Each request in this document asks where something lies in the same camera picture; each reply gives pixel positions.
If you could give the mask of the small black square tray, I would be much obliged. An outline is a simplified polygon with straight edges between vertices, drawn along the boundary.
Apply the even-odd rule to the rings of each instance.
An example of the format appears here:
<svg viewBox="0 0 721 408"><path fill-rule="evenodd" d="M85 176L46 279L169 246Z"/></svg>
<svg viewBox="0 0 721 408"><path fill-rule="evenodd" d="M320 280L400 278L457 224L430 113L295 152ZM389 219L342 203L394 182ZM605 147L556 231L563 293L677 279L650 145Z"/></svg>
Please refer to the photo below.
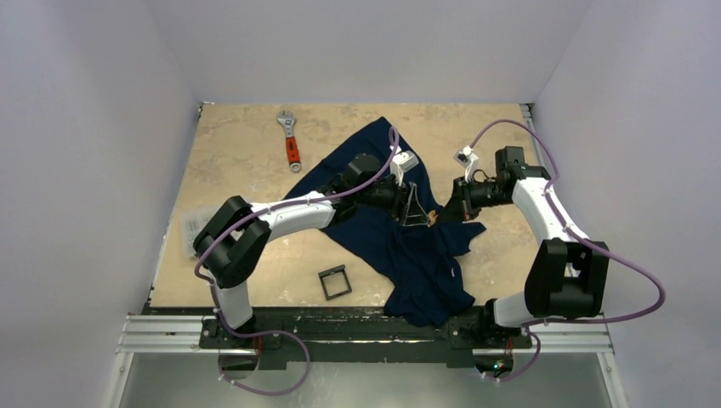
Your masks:
<svg viewBox="0 0 721 408"><path fill-rule="evenodd" d="M318 273L318 277L327 301L348 295L353 291L344 264L323 270Z"/></svg>

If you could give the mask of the clear plastic parts box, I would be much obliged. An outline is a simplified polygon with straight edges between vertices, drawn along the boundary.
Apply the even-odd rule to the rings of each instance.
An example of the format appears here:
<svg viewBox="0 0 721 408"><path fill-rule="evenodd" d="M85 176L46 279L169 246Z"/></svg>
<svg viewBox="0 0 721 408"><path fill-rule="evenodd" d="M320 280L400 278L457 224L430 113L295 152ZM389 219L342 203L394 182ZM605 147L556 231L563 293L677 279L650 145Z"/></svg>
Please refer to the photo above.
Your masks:
<svg viewBox="0 0 721 408"><path fill-rule="evenodd" d="M181 243L183 254L186 258L194 258L196 256L196 252L193 249L195 238L218 210L219 206L206 206L198 207L181 214Z"/></svg>

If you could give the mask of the orange glitter leaf brooch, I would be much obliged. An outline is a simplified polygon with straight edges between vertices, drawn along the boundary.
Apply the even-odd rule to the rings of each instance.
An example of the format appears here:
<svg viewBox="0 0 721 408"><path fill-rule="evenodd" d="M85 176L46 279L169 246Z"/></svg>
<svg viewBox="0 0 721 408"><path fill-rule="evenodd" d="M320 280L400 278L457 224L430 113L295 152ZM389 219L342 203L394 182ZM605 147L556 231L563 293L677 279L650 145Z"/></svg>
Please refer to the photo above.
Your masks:
<svg viewBox="0 0 721 408"><path fill-rule="evenodd" d="M435 210L429 211L427 213L428 216L428 226L433 226L436 223L437 220L437 212Z"/></svg>

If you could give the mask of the red handled adjustable wrench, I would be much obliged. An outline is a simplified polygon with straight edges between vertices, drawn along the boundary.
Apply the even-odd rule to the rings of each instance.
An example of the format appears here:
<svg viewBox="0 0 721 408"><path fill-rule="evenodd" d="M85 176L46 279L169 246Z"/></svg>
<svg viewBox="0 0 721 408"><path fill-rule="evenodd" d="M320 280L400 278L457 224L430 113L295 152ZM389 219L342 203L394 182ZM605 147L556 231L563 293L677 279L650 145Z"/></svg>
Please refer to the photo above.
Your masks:
<svg viewBox="0 0 721 408"><path fill-rule="evenodd" d="M302 165L294 133L296 118L291 111L281 110L276 115L276 120L284 130L288 166L293 173L299 173Z"/></svg>

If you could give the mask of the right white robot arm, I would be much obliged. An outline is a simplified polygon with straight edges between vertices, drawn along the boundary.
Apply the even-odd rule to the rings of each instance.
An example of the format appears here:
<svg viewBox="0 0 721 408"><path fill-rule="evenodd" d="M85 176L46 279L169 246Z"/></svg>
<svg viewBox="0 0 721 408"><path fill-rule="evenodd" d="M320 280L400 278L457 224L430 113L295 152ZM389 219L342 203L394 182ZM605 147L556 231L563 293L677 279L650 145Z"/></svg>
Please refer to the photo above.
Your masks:
<svg viewBox="0 0 721 408"><path fill-rule="evenodd" d="M545 167L526 163L522 148L507 146L495 154L496 175L482 181L474 175L479 158L466 146L454 159L464 168L455 178L451 198L437 216L439 224L470 221L487 207L515 205L531 227L539 247L521 292L492 299L477 324L480 340L497 346L535 320L591 318L601 311L609 259L607 246L595 241L584 246L560 220L552 207L551 176Z"/></svg>

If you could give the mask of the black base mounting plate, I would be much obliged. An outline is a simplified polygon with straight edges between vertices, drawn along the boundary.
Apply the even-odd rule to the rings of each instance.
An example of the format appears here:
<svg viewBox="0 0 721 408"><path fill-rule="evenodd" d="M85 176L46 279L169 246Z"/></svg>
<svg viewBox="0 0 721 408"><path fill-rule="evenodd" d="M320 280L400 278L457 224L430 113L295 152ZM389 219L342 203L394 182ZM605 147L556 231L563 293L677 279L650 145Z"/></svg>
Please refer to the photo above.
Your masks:
<svg viewBox="0 0 721 408"><path fill-rule="evenodd" d="M259 351L262 370L289 362L420 363L509 371L513 353L532 342L518 329L484 326L473 306L440 326L418 327L380 307L257 307L235 336L212 316L201 320L200 349L223 354Z"/></svg>

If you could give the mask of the navy blue t-shirt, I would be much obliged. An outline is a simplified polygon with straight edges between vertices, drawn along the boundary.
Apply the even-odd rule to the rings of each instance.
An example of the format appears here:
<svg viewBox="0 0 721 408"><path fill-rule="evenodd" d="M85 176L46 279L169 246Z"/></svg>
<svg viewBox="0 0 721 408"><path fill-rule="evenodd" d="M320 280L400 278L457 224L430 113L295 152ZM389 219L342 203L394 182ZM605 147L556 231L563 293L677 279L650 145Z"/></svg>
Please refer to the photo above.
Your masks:
<svg viewBox="0 0 721 408"><path fill-rule="evenodd" d="M318 190L366 153L385 162L390 122L383 116L366 124L326 156L287 193L288 199ZM459 257L486 227L481 223L400 226L384 211L359 207L348 221L323 229L333 241L364 260L394 285L384 305L389 316L414 326L439 326L474 305L463 287Z"/></svg>

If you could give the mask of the aluminium frame rail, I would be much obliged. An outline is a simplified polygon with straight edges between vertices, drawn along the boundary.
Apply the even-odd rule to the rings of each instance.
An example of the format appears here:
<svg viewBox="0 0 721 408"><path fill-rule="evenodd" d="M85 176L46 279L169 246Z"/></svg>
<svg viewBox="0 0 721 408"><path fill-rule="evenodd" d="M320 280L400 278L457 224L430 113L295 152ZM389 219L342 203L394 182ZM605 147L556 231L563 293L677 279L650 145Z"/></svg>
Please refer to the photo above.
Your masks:
<svg viewBox="0 0 721 408"><path fill-rule="evenodd" d="M131 315L126 318L115 352L118 354L250 354L246 348L201 346L203 325L211 318L182 315ZM604 325L552 324L533 326L531 331L545 353L603 354L614 351Z"/></svg>

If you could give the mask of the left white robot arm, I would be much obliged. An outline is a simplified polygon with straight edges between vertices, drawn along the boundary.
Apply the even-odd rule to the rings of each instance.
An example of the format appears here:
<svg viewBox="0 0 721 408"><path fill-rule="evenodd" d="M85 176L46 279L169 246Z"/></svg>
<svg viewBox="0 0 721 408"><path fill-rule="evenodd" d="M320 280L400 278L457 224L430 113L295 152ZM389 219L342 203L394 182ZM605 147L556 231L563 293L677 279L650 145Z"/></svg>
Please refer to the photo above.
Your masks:
<svg viewBox="0 0 721 408"><path fill-rule="evenodd" d="M325 186L300 197L267 204L250 203L238 195L229 198L192 243L224 319L220 336L234 348L253 339L247 279L269 242L344 223L360 207L376 208L399 225L429 224L417 185L404 179L419 163L410 151L397 153L384 164L374 156L359 154Z"/></svg>

